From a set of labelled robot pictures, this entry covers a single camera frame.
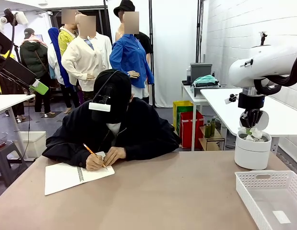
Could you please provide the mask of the person's right hand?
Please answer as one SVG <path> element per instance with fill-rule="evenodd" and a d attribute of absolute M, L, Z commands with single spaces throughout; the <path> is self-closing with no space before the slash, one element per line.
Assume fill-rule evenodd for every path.
<path fill-rule="evenodd" d="M 106 168 L 103 157 L 96 154 L 90 154 L 86 159 L 86 170 L 97 171 L 101 168 Z"/>

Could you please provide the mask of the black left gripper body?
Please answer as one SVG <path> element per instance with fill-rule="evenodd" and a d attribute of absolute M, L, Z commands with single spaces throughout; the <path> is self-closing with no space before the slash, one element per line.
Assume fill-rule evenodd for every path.
<path fill-rule="evenodd" d="M 0 73 L 8 74 L 13 79 L 23 80 L 22 76 L 23 66 L 13 58 L 0 57 Z"/>

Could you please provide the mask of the person's left hand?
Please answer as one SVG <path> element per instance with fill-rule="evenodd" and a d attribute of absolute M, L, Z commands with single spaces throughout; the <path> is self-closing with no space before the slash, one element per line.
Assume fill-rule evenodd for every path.
<path fill-rule="evenodd" d="M 126 158 L 126 151 L 124 148 L 121 147 L 111 147 L 109 151 L 106 153 L 104 157 L 104 165 L 111 166 L 117 160 L 125 159 Z"/>

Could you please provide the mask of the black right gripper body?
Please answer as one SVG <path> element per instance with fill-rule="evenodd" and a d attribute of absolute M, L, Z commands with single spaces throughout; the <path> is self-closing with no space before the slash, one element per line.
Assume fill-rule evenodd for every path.
<path fill-rule="evenodd" d="M 261 109 L 264 106 L 264 95 L 249 96 L 240 93 L 238 96 L 238 107 L 245 110 Z"/>

